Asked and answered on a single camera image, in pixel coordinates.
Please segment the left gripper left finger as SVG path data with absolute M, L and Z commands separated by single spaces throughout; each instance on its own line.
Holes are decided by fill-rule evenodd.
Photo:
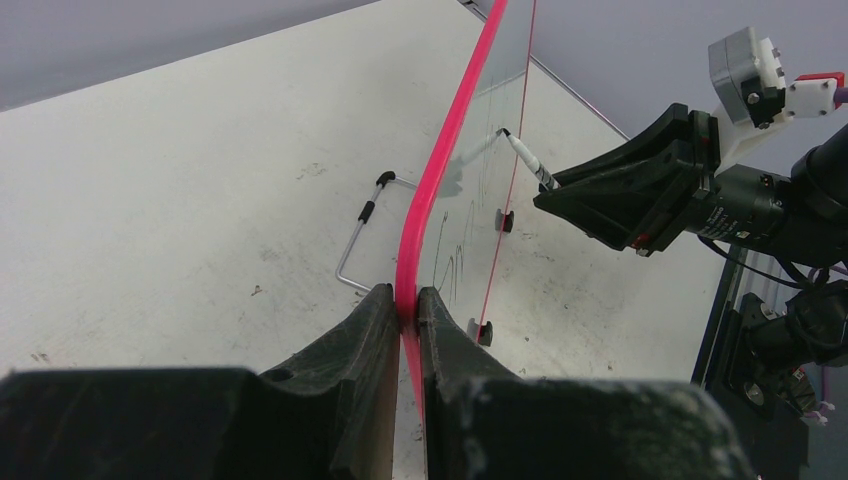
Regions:
M 1 382 L 5 479 L 388 479 L 399 369 L 375 286 L 281 364 L 37 370 Z

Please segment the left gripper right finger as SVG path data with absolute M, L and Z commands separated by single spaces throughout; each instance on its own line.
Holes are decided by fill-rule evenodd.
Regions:
M 524 379 L 422 289 L 426 474 L 431 479 L 752 479 L 723 410 L 686 383 Z

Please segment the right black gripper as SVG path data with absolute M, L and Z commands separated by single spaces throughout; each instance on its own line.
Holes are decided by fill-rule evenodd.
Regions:
M 788 177 L 735 165 L 718 175 L 718 119 L 672 103 L 617 148 L 557 172 L 534 206 L 605 246 L 650 256 L 681 233 L 749 249 L 804 247 L 803 191 Z

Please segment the white whiteboard marker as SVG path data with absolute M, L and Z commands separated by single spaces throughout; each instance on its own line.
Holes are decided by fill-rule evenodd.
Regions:
M 560 187 L 560 184 L 553 175 L 517 136 L 513 135 L 506 128 L 501 128 L 500 133 L 506 138 L 516 155 L 537 179 L 543 191 L 552 191 Z

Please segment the pink framed whiteboard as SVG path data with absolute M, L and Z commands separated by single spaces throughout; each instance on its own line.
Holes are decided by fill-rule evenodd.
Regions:
M 496 1 L 418 181 L 402 229 L 395 304 L 411 384 L 424 406 L 418 295 L 438 291 L 456 320 L 482 320 L 517 171 L 536 4 Z

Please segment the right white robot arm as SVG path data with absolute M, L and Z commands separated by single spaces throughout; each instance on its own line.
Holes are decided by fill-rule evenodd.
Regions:
M 645 131 L 584 164 L 558 172 L 534 205 L 603 245 L 641 256 L 681 234 L 778 260 L 789 285 L 796 265 L 847 260 L 847 133 L 812 148 L 790 176 L 746 165 L 724 168 L 715 117 L 671 105 Z

